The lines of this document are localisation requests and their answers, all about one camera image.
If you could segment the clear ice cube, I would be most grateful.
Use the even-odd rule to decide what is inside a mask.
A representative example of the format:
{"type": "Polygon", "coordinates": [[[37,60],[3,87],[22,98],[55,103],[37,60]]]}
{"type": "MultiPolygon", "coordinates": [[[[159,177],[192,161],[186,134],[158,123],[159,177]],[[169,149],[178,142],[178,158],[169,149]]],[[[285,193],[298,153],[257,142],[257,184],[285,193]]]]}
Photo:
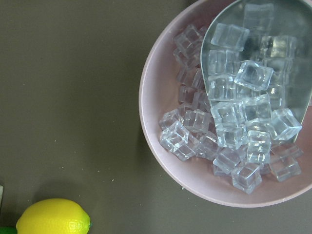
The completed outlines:
{"type": "Polygon", "coordinates": [[[234,83],[254,91],[265,91],[269,87],[272,75],[273,68],[248,60],[241,64],[234,83]]]}

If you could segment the pink bowl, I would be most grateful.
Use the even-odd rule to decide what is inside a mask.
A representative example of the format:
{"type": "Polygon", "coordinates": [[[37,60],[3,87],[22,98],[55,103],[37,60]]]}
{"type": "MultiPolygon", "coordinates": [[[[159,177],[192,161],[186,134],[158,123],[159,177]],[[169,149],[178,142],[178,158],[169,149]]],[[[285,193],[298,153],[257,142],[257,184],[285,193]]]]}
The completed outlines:
{"type": "Polygon", "coordinates": [[[161,167],[186,190],[205,200],[240,208],[275,205],[293,199],[312,188],[312,111],[307,110],[303,129],[296,144],[303,150],[298,162],[301,174],[278,182],[272,175],[265,175],[262,183],[248,195],[232,185],[228,177],[213,174],[210,163],[202,158],[180,161],[159,143],[159,118],[178,106],[179,84],[176,75],[179,64],[173,56],[173,38],[188,24],[209,25],[225,7],[228,0],[198,0],[163,30],[153,45],[141,76],[139,88],[139,115],[146,141],[161,167]]]}

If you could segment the green lime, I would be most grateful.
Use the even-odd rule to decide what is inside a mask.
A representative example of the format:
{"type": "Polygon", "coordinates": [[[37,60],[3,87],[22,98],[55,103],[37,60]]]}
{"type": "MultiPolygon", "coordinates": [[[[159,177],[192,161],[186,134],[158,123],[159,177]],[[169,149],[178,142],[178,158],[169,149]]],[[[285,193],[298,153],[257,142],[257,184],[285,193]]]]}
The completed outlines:
{"type": "Polygon", "coordinates": [[[0,234],[17,234],[17,230],[14,227],[0,227],[0,234]]]}

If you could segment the upper yellow lemon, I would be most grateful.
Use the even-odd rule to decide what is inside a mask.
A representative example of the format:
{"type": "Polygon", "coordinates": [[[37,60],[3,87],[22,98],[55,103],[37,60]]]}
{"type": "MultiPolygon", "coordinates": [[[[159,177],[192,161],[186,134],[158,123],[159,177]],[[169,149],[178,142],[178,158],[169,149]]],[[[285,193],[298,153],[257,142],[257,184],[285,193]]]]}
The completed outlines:
{"type": "Polygon", "coordinates": [[[19,234],[86,234],[91,219],[74,201],[45,199],[29,206],[16,224],[19,234]]]}

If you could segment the metal ice scoop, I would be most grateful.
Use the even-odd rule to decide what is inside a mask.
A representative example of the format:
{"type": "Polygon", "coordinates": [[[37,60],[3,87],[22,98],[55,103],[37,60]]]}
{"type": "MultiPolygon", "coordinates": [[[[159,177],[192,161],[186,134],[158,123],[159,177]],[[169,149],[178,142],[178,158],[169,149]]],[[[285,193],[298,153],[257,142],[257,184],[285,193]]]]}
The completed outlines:
{"type": "Polygon", "coordinates": [[[244,125],[276,142],[296,139],[312,95],[312,7],[305,0],[238,0],[209,26],[201,48],[217,133],[244,125]],[[269,87],[234,83],[241,64],[273,68],[269,87]]]}

